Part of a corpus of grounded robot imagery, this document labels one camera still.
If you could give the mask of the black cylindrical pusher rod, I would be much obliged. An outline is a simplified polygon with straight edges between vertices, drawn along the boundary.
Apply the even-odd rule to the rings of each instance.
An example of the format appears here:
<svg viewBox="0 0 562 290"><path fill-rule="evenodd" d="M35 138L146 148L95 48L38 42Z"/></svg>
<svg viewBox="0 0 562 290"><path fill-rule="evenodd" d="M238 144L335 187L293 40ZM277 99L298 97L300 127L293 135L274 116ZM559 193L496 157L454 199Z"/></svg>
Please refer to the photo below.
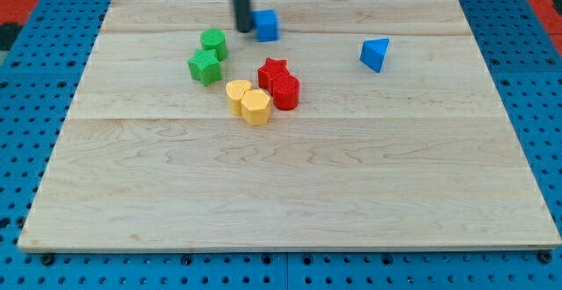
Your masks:
<svg viewBox="0 0 562 290"><path fill-rule="evenodd" d="M251 0L232 0L236 29L249 33L253 29Z"/></svg>

